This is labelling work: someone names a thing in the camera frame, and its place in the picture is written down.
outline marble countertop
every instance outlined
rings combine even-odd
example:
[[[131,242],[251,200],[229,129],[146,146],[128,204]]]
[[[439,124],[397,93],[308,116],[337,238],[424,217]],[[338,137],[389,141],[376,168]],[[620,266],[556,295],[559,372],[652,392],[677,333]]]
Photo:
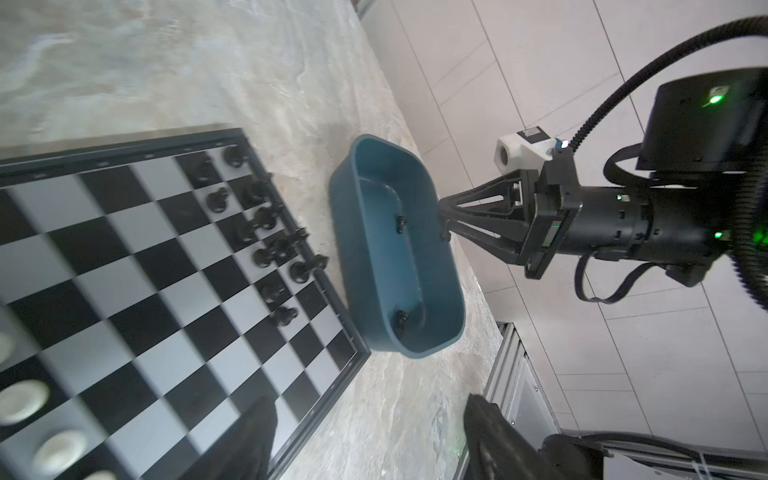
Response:
[[[241,127],[345,298],[330,175],[363,133],[417,152],[348,0],[28,0],[0,18],[0,157]],[[463,337],[373,353],[283,478],[452,477],[501,342],[452,248]]]

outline black square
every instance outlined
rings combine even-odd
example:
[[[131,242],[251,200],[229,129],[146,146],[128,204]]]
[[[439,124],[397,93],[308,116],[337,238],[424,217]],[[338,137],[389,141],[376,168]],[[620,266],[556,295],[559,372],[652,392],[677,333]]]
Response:
[[[210,284],[219,294],[221,301],[228,300],[235,293],[241,292],[249,285],[237,262],[232,257],[219,260],[203,270]]]
[[[221,234],[227,240],[227,243],[230,245],[230,248],[233,252],[239,252],[243,248],[249,245],[253,245],[258,241],[256,234],[253,235],[252,240],[247,242],[243,242],[240,239],[240,235],[237,231],[240,226],[245,225],[247,221],[248,220],[245,218],[245,215],[234,214],[231,217],[227,217],[216,222],[216,226],[219,227],[219,230],[221,230]]]
[[[189,430],[218,407],[226,397],[206,365],[201,366],[165,395]]]
[[[7,190],[0,190],[0,245],[35,235],[35,229],[16,206]]]
[[[141,477],[144,480],[178,480],[197,459],[197,450],[184,437]]]
[[[352,344],[349,343],[349,339],[346,338],[344,331],[339,332],[333,340],[331,340],[326,346],[328,353],[333,357],[333,361],[336,362],[336,366],[339,370],[349,363],[353,355],[355,355],[355,349],[352,348]]]
[[[192,192],[158,200],[157,204],[163,209],[165,216],[174,225],[179,235],[208,225],[208,217]]]
[[[185,326],[184,331],[206,362],[238,337],[237,331],[220,306]]]
[[[290,344],[304,366],[309,366],[317,354],[323,351],[323,344],[320,343],[315,330],[309,324],[290,340]]]
[[[273,312],[277,310],[277,307],[283,305],[285,301],[291,297],[290,290],[288,290],[286,283],[283,282],[283,278],[280,276],[280,272],[277,270],[273,271],[269,275],[265,275],[253,285],[256,287],[256,290],[259,290],[259,295],[261,295],[262,300],[264,300],[264,304]],[[282,291],[282,293],[278,295],[273,302],[267,302],[264,299],[266,296],[265,289]]]
[[[80,174],[83,183],[106,213],[112,214],[150,201],[129,166]]]
[[[277,350],[286,344],[286,340],[277,329],[277,325],[269,316],[245,332],[244,336],[262,363],[269,360]]]
[[[88,387],[80,397],[107,435],[115,433],[157,400],[130,362]]]
[[[48,401],[43,408],[38,410],[35,414],[31,415],[26,420],[22,420],[19,423],[13,425],[0,425],[0,442],[4,441],[14,433],[22,430],[27,425],[33,423],[46,413],[55,409],[62,403],[68,400],[68,397],[64,393],[64,390],[58,385],[53,376],[48,373],[40,360],[37,357],[30,357],[23,362],[17,363],[11,368],[0,372],[0,391],[8,388],[16,382],[22,380],[39,380],[43,382],[50,391]]]
[[[43,349],[101,321],[71,280],[25,296],[10,307]]]
[[[273,233],[272,235],[269,235],[268,237],[263,239],[264,245],[269,247],[270,245],[272,245],[272,242],[274,242],[278,238],[284,238],[284,237],[287,237],[285,230],[281,230],[279,232]],[[290,252],[286,256],[275,259],[275,264],[277,266],[283,266],[289,261],[296,258],[296,255],[298,255],[298,253],[296,252],[296,249],[291,247]]]
[[[106,443],[102,443],[91,450],[85,457],[67,468],[66,472],[56,477],[56,480],[82,480],[101,470],[112,472],[118,480],[133,480],[133,477],[125,471],[123,465],[115,458]]]
[[[264,375],[264,372],[257,370],[248,380],[243,382],[243,385],[237,387],[237,390],[232,392],[230,399],[237,409],[240,410],[240,413],[245,414],[258,399],[266,397],[271,402],[274,402],[278,396],[275,388],[266,375]]]
[[[106,217],[76,223],[48,235],[78,275],[128,256]]]
[[[179,324],[157,293],[109,319],[136,356],[179,330]]]
[[[240,206],[243,208],[243,210],[248,210],[249,208],[258,207],[261,205],[251,200],[250,196],[245,194],[245,190],[248,185],[252,184],[254,181],[256,181],[256,178],[251,175],[246,175],[245,177],[235,178],[234,180],[227,181],[230,189],[232,189],[235,197],[237,197],[237,201],[240,202]]]
[[[315,390],[306,372],[301,372],[299,378],[293,380],[293,383],[283,392],[283,398],[296,416],[296,420],[301,422],[301,419],[317,403],[320,395]]]
[[[179,240],[172,238],[134,255],[158,290],[197,272]]]
[[[212,164],[208,169],[209,179],[207,181],[200,179],[200,166],[205,160],[213,160],[206,151],[196,151],[192,154],[176,157],[176,162],[181,167],[181,170],[184,171],[184,174],[187,175],[187,179],[195,190],[221,182],[221,177],[219,177],[219,173]]]
[[[299,300],[301,307],[304,308],[304,312],[306,312],[310,320],[315,318],[328,305],[326,299],[323,298],[323,294],[317,288],[317,284],[314,282],[302,288],[296,294],[296,299]]]

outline white chess piece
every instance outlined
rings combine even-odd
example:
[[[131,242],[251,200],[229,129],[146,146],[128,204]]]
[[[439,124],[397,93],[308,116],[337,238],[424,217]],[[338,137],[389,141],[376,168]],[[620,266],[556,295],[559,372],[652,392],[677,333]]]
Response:
[[[22,380],[0,392],[0,425],[13,425],[34,415],[48,401],[50,391],[40,380]]]
[[[78,430],[64,430],[49,438],[35,453],[32,464],[43,475],[58,475],[85,453],[88,440]]]
[[[16,341],[5,332],[0,332],[0,363],[11,358],[16,349]]]
[[[118,480],[118,477],[108,470],[100,470],[99,472],[91,473],[83,478],[83,480]]]

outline table surface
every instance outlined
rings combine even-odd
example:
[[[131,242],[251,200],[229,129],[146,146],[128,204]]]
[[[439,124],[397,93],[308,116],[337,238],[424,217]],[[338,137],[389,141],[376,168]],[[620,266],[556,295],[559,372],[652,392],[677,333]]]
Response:
[[[3,2],[0,157],[241,127],[345,299],[327,185],[354,138],[416,152],[348,0]],[[455,240],[466,328],[373,353],[283,478],[451,478],[501,336]]]

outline metal frame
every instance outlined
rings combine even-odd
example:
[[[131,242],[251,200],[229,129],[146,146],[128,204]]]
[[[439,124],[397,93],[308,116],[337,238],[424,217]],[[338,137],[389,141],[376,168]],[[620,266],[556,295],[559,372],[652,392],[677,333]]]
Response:
[[[237,145],[242,148],[243,152],[247,153],[247,161],[253,173],[267,182],[264,188],[267,190],[270,201],[275,205],[285,206],[283,198],[271,180],[271,175],[261,164],[258,154],[240,128],[12,158],[0,162],[0,187],[105,167],[116,167],[151,158],[172,157],[227,145]],[[280,219],[288,233],[298,230],[299,226],[288,208],[280,209]],[[305,261],[315,257],[306,240],[301,240],[296,249]],[[371,355],[370,349],[352,321],[349,310],[339,298],[339,294],[328,276],[322,270],[316,271],[314,276],[318,286],[323,291],[323,295],[328,300],[328,304],[336,311],[342,328],[352,341],[356,352],[329,389],[299,423],[286,444],[278,451],[275,457],[277,460],[270,461],[270,480],[279,478],[285,472],[288,465],[299,454],[301,448],[310,439],[310,436]]]

